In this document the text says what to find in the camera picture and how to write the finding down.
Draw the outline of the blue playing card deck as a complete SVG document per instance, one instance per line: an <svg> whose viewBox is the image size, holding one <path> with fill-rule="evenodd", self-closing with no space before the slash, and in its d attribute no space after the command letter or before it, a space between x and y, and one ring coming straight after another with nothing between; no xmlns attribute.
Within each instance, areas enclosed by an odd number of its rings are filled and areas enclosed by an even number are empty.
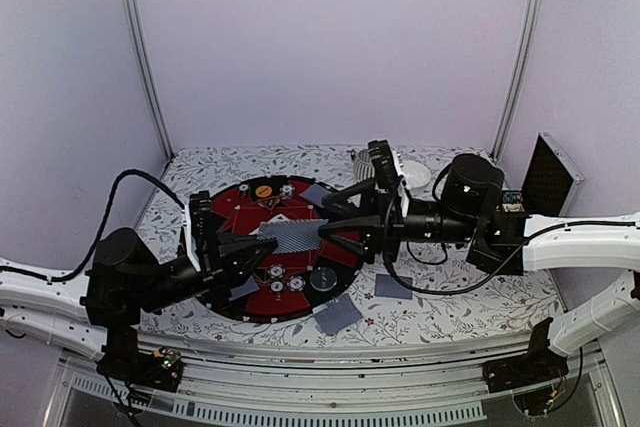
<svg viewBox="0 0 640 427"><path fill-rule="evenodd" d="M259 239L275 240L274 254L292 254L317 250L322 242L319 229L326 219L263 222L256 231Z"/></svg>

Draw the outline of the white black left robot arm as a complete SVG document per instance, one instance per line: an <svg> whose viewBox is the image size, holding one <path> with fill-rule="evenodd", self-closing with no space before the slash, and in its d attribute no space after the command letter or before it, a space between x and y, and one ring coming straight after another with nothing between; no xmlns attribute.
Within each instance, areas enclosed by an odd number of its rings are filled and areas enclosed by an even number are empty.
<svg viewBox="0 0 640 427"><path fill-rule="evenodd" d="M84 355L97 372L128 384L176 391L184 365L178 351L139 348L137 326L144 313L204 294L225 305L236 287L277 247L274 238L217 233L211 199L194 194L187 203L150 174L152 183L181 210L182 232L174 259L160 262L128 227L107 233L101 223L88 253L69 272L1 261L1 326L13 335L32 334Z"/></svg>

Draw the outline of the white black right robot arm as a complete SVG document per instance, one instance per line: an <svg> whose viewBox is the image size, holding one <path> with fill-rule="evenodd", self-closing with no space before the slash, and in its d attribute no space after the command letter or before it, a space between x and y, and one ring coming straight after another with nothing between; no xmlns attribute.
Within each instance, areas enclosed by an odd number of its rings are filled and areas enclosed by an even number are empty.
<svg viewBox="0 0 640 427"><path fill-rule="evenodd" d="M490 391L567 374L567 359L584 344L639 315L639 217L563 219L507 212L504 174L475 154L459 154L443 169L431 201L412 199L391 154L371 153L375 176L328 194L323 208L338 215L320 236L366 263L381 257L397 279L401 243L455 244L488 278L562 268L611 268L620 276L578 307L548 317L531 331L525 353L483 366Z"/></svg>

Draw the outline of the orange big blind button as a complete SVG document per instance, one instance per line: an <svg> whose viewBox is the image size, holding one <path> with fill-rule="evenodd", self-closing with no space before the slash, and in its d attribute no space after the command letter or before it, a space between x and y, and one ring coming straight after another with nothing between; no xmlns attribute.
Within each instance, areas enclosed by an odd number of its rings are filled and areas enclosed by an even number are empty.
<svg viewBox="0 0 640 427"><path fill-rule="evenodd" d="M258 198L267 198L273 194L273 189L269 185L261 185L255 189L255 195Z"/></svg>

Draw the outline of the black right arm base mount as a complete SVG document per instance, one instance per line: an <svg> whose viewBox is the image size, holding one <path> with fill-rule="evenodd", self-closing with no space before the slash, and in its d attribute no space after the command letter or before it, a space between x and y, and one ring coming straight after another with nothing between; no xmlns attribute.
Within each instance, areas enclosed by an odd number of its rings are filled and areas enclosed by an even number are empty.
<svg viewBox="0 0 640 427"><path fill-rule="evenodd" d="M485 362L482 378L490 393L522 389L512 396L516 409L525 417L542 418L561 410L575 396L585 367L583 347L579 348L577 359L577 374L569 390L568 358L550 351Z"/></svg>

